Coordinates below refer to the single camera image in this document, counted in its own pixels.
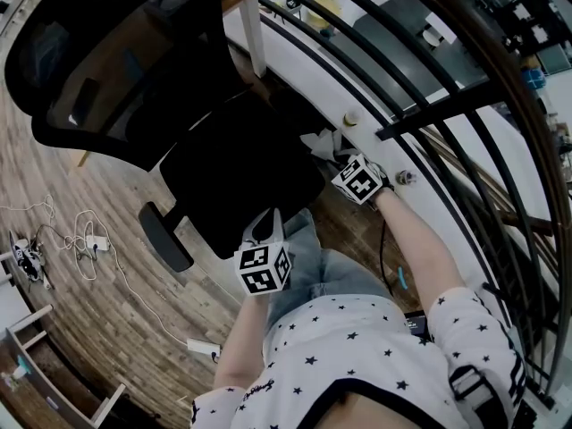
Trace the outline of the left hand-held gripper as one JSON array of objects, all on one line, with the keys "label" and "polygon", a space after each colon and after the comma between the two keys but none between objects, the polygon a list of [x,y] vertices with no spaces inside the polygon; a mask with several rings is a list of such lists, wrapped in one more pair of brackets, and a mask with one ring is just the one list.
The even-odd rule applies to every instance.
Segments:
[{"label": "left hand-held gripper", "polygon": [[[272,232],[264,239],[256,239],[255,228],[272,215]],[[290,277],[292,262],[290,244],[285,239],[282,215],[278,208],[268,208],[245,229],[242,242],[234,253],[234,271],[249,296],[281,291]]]}]

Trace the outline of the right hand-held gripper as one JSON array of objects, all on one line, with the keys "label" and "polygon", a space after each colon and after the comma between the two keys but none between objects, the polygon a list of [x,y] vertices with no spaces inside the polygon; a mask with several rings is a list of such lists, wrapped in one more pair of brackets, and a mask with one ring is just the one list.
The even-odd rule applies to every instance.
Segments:
[{"label": "right hand-held gripper", "polygon": [[394,190],[385,170],[363,154],[351,156],[349,163],[332,179],[332,184],[358,205],[363,205],[381,189]]}]

